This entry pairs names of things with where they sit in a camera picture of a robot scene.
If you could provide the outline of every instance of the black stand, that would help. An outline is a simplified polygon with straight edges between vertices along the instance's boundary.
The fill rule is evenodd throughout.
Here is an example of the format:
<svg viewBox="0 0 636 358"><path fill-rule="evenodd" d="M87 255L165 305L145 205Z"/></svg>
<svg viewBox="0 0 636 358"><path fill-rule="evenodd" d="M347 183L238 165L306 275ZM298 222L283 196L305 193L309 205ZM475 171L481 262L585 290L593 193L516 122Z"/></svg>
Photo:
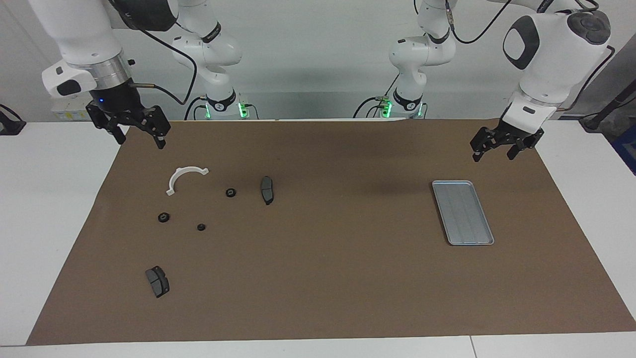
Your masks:
<svg viewBox="0 0 636 358"><path fill-rule="evenodd" d="M0 136L17 136L22 131L27 122L23 120L10 120L4 113L0 111L0 123L2 123L2 131Z"/></svg>
<svg viewBox="0 0 636 358"><path fill-rule="evenodd" d="M605 108L603 108L594 118L590 120L582 119L579 122L583 129L588 133L598 133L598 125L603 122L603 119L612 113L616 108L620 107L632 93L636 92L636 80L630 83L626 89L624 89L616 98L614 98Z"/></svg>

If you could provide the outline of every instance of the black rubber grommet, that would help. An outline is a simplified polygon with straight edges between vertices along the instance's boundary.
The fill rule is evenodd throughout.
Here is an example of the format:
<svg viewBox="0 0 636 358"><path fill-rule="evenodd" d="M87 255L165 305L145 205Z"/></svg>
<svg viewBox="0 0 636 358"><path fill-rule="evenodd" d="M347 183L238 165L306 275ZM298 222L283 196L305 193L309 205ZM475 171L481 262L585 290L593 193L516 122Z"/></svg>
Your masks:
<svg viewBox="0 0 636 358"><path fill-rule="evenodd" d="M170 214L168 213L161 213L157 216L157 220L159 220L159 222L166 222L168 220L170 220Z"/></svg>

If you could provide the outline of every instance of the brown paper sheet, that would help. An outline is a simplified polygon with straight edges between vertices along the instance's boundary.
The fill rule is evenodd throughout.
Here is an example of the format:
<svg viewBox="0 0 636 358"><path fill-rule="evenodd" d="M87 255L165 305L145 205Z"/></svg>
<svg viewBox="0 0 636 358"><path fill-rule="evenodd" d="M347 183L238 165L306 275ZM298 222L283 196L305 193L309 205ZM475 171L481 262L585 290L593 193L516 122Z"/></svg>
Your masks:
<svg viewBox="0 0 636 358"><path fill-rule="evenodd" d="M128 132L29 345L636 330L537 153L472 161L482 123L172 125ZM473 181L494 245L446 242L433 180Z"/></svg>

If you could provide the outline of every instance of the metal tray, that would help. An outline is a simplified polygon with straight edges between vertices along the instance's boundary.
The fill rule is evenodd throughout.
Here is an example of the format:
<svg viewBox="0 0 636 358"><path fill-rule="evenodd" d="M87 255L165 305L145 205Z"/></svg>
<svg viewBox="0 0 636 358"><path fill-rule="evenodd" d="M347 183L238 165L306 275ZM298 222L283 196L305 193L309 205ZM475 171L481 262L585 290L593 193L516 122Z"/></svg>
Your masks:
<svg viewBox="0 0 636 358"><path fill-rule="evenodd" d="M495 243L473 183L467 180L436 180L432 186L451 245Z"/></svg>

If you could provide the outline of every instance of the white wall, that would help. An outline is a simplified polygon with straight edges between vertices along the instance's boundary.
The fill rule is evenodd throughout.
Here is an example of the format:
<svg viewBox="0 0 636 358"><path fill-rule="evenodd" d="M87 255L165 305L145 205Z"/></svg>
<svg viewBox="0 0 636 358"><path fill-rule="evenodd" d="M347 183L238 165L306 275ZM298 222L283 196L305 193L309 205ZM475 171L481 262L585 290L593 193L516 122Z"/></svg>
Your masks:
<svg viewBox="0 0 636 358"><path fill-rule="evenodd" d="M60 58L25 0L0 3L0 101L31 121L54 120L39 82L45 64ZM388 60L393 41L421 34L409 0L225 0L214 1L224 31L244 48L240 64L228 68L235 88L258 105L263 118L350 117L370 95L383 94L396 74ZM477 35L501 4L463 0L455 10L457 32ZM611 44L620 49L636 32L634 0L604 0L612 21ZM458 45L453 62L427 68L424 100L430 118L497 117L521 73L503 56L501 43L510 25L529 10L510 6L484 38ZM158 34L170 41L176 28ZM190 72L170 52L143 34L116 30L134 78L156 82L183 94ZM202 84L195 87L203 93ZM183 117L161 93L143 91L146 106L165 107L171 119Z"/></svg>

